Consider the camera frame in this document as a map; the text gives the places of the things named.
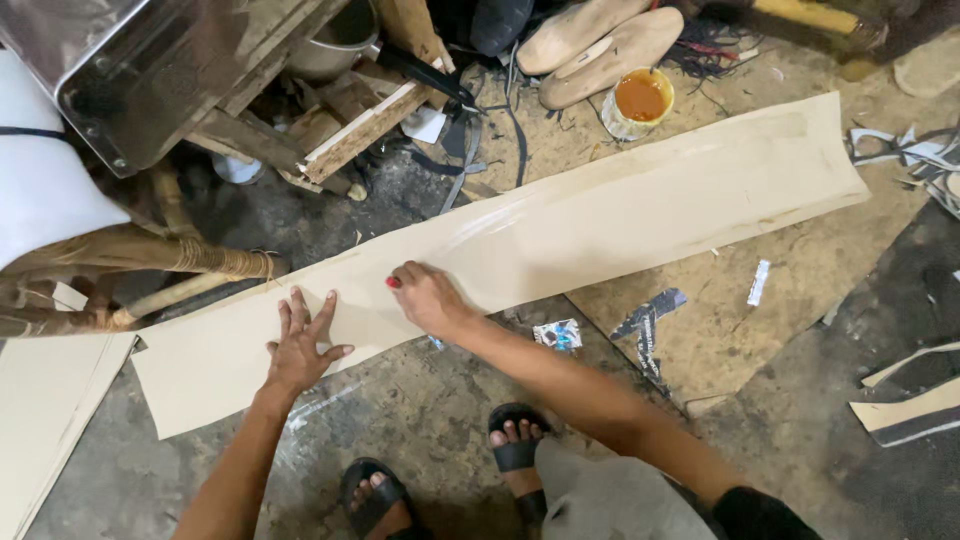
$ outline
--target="paint can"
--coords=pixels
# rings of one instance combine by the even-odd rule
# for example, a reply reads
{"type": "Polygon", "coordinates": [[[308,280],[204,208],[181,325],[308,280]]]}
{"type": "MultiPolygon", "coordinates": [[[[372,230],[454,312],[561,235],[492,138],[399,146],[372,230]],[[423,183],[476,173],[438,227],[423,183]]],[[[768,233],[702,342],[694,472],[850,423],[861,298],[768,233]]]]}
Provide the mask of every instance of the paint can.
{"type": "Polygon", "coordinates": [[[637,140],[673,110],[674,89],[659,69],[638,67],[620,78],[603,102],[600,115],[611,135],[637,140]]]}

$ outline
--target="wooden board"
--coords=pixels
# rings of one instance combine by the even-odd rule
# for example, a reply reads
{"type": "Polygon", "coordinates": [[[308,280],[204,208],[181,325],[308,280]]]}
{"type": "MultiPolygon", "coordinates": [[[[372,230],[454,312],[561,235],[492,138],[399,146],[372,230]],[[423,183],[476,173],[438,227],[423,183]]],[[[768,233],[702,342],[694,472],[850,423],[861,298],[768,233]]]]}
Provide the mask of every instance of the wooden board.
{"type": "MultiPolygon", "coordinates": [[[[870,183],[874,198],[862,205],[719,247],[719,256],[703,252],[567,297],[610,334],[663,289],[680,288],[689,302],[658,321],[655,357],[671,399],[697,416],[739,390],[874,268],[924,202],[887,178],[870,183]],[[771,262],[770,275],[752,307],[747,297],[762,258],[771,262]]],[[[635,334],[614,344],[636,360],[635,334]]]]}
{"type": "Polygon", "coordinates": [[[331,335],[356,351],[332,373],[422,335],[383,283],[409,258],[449,271],[469,301],[494,312],[862,202],[869,192],[839,126],[836,93],[744,114],[379,236],[281,286],[146,329],[149,348],[134,364],[157,432],[250,404],[270,362],[263,344],[279,332],[276,302],[292,284],[314,309],[328,289],[340,293],[331,335]]]}
{"type": "Polygon", "coordinates": [[[442,56],[443,44],[433,32],[433,19],[424,0],[374,0],[387,37],[422,61],[442,56]]]}
{"type": "Polygon", "coordinates": [[[306,157],[302,172],[315,184],[347,164],[354,156],[406,118],[430,97],[432,88],[409,82],[380,105],[366,110],[343,130],[306,157]]]}
{"type": "Polygon", "coordinates": [[[281,171],[299,172],[305,152],[297,142],[260,120],[248,110],[233,117],[214,108],[187,140],[228,156],[249,156],[281,171]]]}

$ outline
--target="plywood board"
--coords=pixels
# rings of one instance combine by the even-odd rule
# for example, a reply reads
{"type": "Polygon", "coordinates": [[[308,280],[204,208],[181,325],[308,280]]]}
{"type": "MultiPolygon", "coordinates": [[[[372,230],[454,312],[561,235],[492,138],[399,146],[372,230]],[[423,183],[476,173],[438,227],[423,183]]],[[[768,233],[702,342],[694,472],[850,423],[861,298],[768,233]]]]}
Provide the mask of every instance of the plywood board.
{"type": "MultiPolygon", "coordinates": [[[[739,390],[870,274],[925,202],[890,180],[899,168],[859,167],[873,192],[862,205],[718,247],[718,256],[704,251],[567,297],[609,335],[627,313],[664,289],[678,287],[686,294],[685,306],[658,321],[654,356],[673,402],[697,416],[739,390]],[[762,258],[771,262],[769,278],[760,305],[748,306],[762,258]]],[[[614,344],[636,360],[636,335],[614,344]]]]}
{"type": "Polygon", "coordinates": [[[840,139],[836,93],[758,110],[640,146],[385,234],[141,332],[134,355],[158,435],[250,404],[266,377],[276,302],[340,292],[331,330],[356,351],[330,372],[422,335],[384,277],[407,259],[451,273],[485,312],[769,233],[866,200],[840,139]]]}

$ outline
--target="foot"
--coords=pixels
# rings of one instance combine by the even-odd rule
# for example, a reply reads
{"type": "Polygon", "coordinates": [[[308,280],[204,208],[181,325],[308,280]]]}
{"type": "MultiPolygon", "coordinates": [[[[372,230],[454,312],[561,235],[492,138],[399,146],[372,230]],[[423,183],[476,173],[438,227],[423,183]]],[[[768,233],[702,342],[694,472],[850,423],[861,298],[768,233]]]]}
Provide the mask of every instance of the foot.
{"type": "MultiPolygon", "coordinates": [[[[369,479],[360,480],[360,485],[353,490],[353,501],[350,502],[350,510],[357,511],[373,494],[373,489],[387,479],[383,473],[373,473],[369,479]]],[[[366,540],[386,540],[391,534],[395,534],[410,528],[414,524],[410,519],[410,512],[404,501],[397,501],[387,510],[387,513],[380,518],[376,527],[370,531],[366,540]]]]}
{"type": "MultiPolygon", "coordinates": [[[[540,429],[540,426],[536,424],[531,425],[530,422],[525,419],[520,420],[519,429],[512,421],[508,420],[503,423],[503,431],[496,430],[490,434],[490,442],[494,448],[499,448],[507,443],[515,443],[521,440],[533,439],[539,441],[542,438],[543,430],[540,429]]],[[[510,491],[514,493],[515,499],[543,489],[543,482],[540,481],[540,475],[537,474],[537,469],[534,467],[517,469],[500,474],[503,475],[503,480],[507,482],[510,491]]]]}

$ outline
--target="hand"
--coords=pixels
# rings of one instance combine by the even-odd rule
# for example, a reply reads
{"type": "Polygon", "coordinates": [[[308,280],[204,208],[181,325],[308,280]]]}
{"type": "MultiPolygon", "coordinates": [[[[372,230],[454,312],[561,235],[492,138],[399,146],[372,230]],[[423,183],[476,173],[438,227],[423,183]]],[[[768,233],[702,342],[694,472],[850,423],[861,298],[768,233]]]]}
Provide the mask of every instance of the hand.
{"type": "Polygon", "coordinates": [[[330,323],[337,306],[337,293],[330,291],[317,318],[310,321],[310,309],[303,300],[299,287],[291,289],[290,303],[281,300],[280,342],[267,343],[270,352],[270,371],[264,388],[275,387],[296,398],[316,384],[330,363],[353,352],[352,345],[338,345],[325,353],[317,352],[317,345],[330,343],[330,323]]]}
{"type": "Polygon", "coordinates": [[[408,260],[394,270],[400,288],[392,288],[407,319],[428,334],[451,343],[468,323],[482,319],[468,307],[446,274],[408,260]]]}

